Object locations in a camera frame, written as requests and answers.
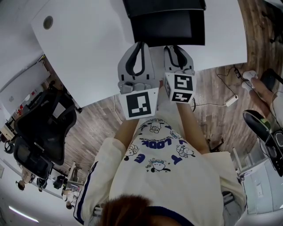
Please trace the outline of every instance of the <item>brown hair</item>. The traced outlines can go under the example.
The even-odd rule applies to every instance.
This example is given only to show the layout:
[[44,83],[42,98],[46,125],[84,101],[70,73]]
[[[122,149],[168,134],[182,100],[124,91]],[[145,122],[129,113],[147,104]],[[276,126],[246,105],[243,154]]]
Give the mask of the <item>brown hair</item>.
[[150,201],[142,196],[122,195],[105,204],[97,226],[156,226],[149,205]]

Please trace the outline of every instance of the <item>white table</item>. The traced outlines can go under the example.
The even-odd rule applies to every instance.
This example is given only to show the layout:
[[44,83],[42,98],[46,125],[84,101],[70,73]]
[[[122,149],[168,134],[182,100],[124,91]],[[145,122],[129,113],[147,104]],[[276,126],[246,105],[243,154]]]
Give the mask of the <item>white table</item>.
[[[237,0],[206,0],[205,46],[182,46],[195,70],[247,61],[245,28]],[[53,17],[49,30],[43,27]],[[122,0],[50,0],[31,23],[44,53],[80,107],[119,93],[117,66],[134,44]],[[151,49],[158,78],[163,48]]]

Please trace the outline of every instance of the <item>navy stripe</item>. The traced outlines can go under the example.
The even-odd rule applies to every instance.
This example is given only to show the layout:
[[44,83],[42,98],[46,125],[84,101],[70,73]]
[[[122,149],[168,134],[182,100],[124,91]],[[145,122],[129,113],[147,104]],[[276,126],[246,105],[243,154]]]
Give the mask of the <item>navy stripe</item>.
[[83,219],[81,218],[81,209],[82,209],[82,207],[83,207],[84,198],[85,198],[85,195],[86,195],[86,193],[87,193],[87,189],[88,189],[88,185],[89,185],[89,182],[90,182],[91,174],[93,173],[94,169],[96,168],[97,163],[98,163],[98,162],[96,162],[96,163],[92,166],[92,168],[91,168],[91,170],[90,170],[90,172],[89,172],[89,174],[88,174],[86,183],[85,183],[85,185],[84,185],[84,192],[83,192],[83,195],[82,195],[82,197],[81,197],[81,199],[80,199],[80,202],[79,202],[78,205],[77,205],[77,206],[78,206],[77,212],[76,212],[76,208],[75,208],[75,210],[74,210],[74,218],[75,218],[79,223],[81,223],[82,225],[84,225],[84,221],[83,221]]
[[184,218],[183,216],[172,210],[166,209],[164,207],[147,207],[147,208],[151,215],[170,217],[173,220],[177,221],[182,226],[194,226],[186,218]]

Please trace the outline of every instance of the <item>navy blue collar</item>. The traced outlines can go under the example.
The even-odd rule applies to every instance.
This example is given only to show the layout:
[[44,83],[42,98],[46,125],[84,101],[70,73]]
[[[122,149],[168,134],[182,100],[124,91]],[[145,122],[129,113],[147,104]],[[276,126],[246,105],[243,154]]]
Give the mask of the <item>navy blue collar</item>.
[[185,217],[164,207],[147,207],[151,215],[170,217],[182,226],[194,226]]

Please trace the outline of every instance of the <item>white marker cube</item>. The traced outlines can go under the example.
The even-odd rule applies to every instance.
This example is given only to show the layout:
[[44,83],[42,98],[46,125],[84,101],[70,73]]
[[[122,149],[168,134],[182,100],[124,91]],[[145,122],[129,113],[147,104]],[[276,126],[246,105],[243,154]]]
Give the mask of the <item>white marker cube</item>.
[[170,101],[189,103],[195,95],[196,76],[166,72],[164,87]]
[[120,94],[119,100],[126,120],[154,116],[159,88]]

